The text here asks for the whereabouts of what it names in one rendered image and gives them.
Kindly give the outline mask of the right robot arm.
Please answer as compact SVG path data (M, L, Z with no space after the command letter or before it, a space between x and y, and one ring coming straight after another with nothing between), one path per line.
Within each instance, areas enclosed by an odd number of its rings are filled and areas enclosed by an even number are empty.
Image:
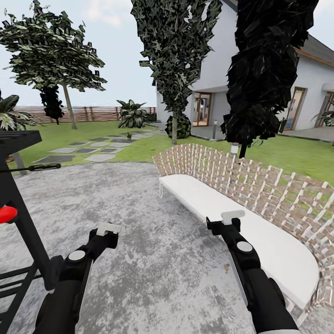
M261 269L254 247L240 234L244 210L222 212L222 221L207 219L214 236L222 235L245 305L252 313L257 334L301 334L286 309L285 297L273 278Z

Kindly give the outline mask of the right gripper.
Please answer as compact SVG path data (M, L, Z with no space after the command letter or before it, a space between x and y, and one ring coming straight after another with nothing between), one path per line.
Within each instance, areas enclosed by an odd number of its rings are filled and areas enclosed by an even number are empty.
M222 221L210 221L207 219L207 228L212 231L214 236L222 235L224 239L229 232L241 232L240 221L237 218L231 220L231 225L224 225Z

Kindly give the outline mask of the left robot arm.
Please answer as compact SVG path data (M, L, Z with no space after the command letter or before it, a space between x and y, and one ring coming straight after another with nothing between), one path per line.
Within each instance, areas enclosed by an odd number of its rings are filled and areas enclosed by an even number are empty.
M95 260L106 248L115 249L122 225L101 222L90 231L89 242L70 253L62 265L59 283L39 308L33 334L75 334Z

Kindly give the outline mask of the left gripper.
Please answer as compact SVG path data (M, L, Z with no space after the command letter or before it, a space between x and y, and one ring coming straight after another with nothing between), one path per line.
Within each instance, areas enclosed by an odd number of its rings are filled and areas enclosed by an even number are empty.
M101 254L106 248L115 249L117 246L118 233L108 232L104 236L99 236L96 234L97 229L90 231L89 242L96 242L101 247ZM100 254L100 255L101 255Z

